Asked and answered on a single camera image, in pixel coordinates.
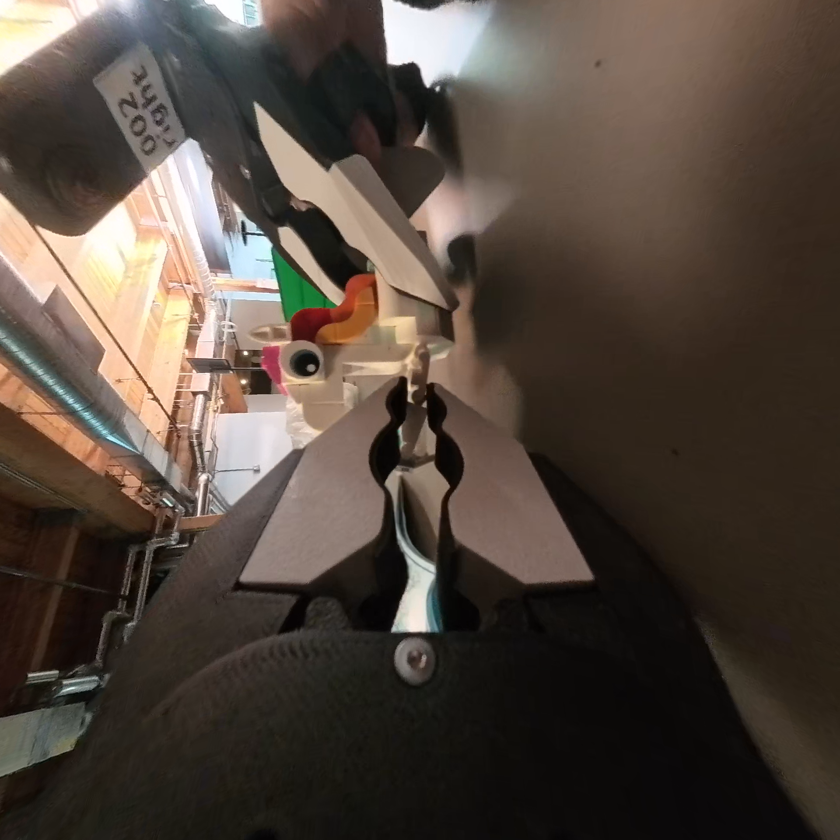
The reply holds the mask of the silver ventilation duct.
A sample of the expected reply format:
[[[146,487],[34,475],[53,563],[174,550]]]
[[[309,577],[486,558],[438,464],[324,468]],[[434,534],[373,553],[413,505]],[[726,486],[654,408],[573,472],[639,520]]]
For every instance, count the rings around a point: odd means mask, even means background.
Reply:
[[[142,480],[180,490],[182,472],[1,258],[2,357],[74,427]]]

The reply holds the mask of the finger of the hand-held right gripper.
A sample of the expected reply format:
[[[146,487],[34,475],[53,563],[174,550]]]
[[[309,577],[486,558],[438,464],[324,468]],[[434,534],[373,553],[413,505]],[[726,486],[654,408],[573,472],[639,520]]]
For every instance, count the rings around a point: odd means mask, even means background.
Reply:
[[[310,203],[283,208],[276,243],[289,265],[327,299],[343,299],[347,283],[368,273],[367,259],[344,240],[326,213]]]
[[[344,240],[399,291],[452,313],[458,302],[411,215],[442,180],[440,160],[412,147],[385,150],[383,172],[358,154],[323,163],[302,142],[255,105],[259,139],[290,194],[335,224]]]

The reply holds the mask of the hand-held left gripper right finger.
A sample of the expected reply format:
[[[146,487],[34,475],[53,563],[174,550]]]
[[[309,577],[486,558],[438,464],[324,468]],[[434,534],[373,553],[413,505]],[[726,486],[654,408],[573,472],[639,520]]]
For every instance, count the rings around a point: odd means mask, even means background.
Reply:
[[[591,588],[594,574],[525,448],[438,383],[427,388],[446,481],[437,540],[442,614]]]

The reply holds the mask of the person's right hand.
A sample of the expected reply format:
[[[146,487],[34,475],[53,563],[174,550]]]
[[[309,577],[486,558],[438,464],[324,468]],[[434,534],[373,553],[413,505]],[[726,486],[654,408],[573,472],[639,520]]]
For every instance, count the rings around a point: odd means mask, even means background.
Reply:
[[[382,2],[271,1],[261,13],[312,107],[378,166],[396,134]]]

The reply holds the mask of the white lego unicorn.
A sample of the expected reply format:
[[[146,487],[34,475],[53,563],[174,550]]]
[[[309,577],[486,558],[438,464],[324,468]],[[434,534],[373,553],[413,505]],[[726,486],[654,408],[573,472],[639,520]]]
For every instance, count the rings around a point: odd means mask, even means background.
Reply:
[[[382,273],[353,277],[335,308],[300,310],[289,323],[252,331],[262,342],[262,369],[298,402],[342,400],[343,382],[359,388],[359,404],[381,383],[406,379],[406,414],[397,432],[406,469],[432,458],[423,442],[431,361],[454,345],[451,311],[390,285]]]

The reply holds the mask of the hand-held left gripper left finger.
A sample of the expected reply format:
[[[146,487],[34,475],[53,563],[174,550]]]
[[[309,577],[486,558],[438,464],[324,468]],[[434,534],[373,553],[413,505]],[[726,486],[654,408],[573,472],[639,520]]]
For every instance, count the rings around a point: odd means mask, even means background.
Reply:
[[[392,378],[302,450],[241,587],[328,596],[349,614],[397,612],[407,570],[385,483],[406,405],[406,378]]]

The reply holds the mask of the green plastic bin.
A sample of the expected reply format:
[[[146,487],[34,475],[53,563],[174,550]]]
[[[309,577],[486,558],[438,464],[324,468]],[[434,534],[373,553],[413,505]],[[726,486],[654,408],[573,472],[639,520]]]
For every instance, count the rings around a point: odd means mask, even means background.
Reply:
[[[286,322],[300,310],[309,308],[335,308],[336,304],[320,289],[300,276],[272,247],[270,250],[273,269],[280,294],[280,305]]]

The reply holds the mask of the light blue cardboard box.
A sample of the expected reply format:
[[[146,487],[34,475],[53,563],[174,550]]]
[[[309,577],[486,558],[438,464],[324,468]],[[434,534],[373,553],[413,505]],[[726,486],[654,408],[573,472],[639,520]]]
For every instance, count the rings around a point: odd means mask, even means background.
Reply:
[[[438,603],[436,567],[418,550],[410,536],[402,475],[395,479],[391,493],[396,543],[406,567],[406,585],[396,609],[392,632],[441,633],[444,623]]]

